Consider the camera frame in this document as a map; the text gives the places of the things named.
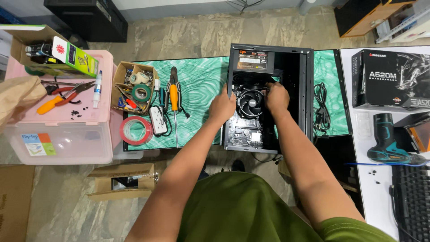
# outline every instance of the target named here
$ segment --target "power strip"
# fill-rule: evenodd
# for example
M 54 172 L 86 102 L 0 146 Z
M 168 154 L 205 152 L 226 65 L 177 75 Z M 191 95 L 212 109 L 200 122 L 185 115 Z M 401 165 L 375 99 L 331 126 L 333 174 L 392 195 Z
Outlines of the power strip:
M 162 117 L 157 107 L 152 107 L 149 109 L 149 116 L 151 117 L 154 134 L 163 134 L 167 132 L 166 122 L 163 122 L 163 125 L 161 125 Z

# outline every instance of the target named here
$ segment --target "roll of tape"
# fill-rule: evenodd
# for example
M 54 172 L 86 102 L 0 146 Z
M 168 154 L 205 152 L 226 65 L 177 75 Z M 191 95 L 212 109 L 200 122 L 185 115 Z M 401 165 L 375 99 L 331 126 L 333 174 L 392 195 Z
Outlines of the roll of tape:
M 138 72 L 130 76 L 130 83 L 133 85 L 138 85 L 140 83 L 146 84 L 148 82 L 149 82 L 149 77 L 143 74 L 142 72 Z
M 134 138 L 132 136 L 132 126 L 133 124 L 141 123 L 144 126 L 144 130 L 139 138 Z M 120 126 L 120 136 L 121 138 L 130 145 L 141 145 L 148 143 L 153 136 L 152 125 L 146 121 L 146 119 L 139 116 L 131 116 L 123 120 Z
M 151 97 L 151 89 L 145 84 L 137 84 L 132 90 L 132 96 L 138 102 L 146 102 Z

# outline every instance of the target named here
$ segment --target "power drill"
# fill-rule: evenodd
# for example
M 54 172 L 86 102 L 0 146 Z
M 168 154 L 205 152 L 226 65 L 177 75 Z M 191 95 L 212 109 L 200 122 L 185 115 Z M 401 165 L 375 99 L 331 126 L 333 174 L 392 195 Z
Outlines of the power drill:
M 427 161 L 421 155 L 409 154 L 397 147 L 394 140 L 394 123 L 391 113 L 378 113 L 373 116 L 376 146 L 367 151 L 367 157 L 377 162 L 414 163 Z

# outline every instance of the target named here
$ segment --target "person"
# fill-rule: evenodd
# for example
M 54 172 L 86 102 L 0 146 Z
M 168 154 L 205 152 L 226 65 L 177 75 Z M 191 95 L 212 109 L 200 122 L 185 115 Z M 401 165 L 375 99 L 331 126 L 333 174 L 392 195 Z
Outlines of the person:
M 284 161 L 311 226 L 256 174 L 220 172 L 197 182 L 220 127 L 236 109 L 224 85 L 209 118 L 161 175 L 125 242 L 394 242 L 365 223 L 328 165 L 288 111 L 289 95 L 268 83 Z

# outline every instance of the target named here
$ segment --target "white bottle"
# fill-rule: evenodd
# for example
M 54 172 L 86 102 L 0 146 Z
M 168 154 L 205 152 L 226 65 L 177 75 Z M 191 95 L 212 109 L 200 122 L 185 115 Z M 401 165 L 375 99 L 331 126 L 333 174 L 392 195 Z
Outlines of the white bottle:
M 98 102 L 100 101 L 101 96 L 101 71 L 97 74 L 95 78 L 95 86 L 94 86 L 94 97 L 93 97 L 93 108 L 98 109 Z

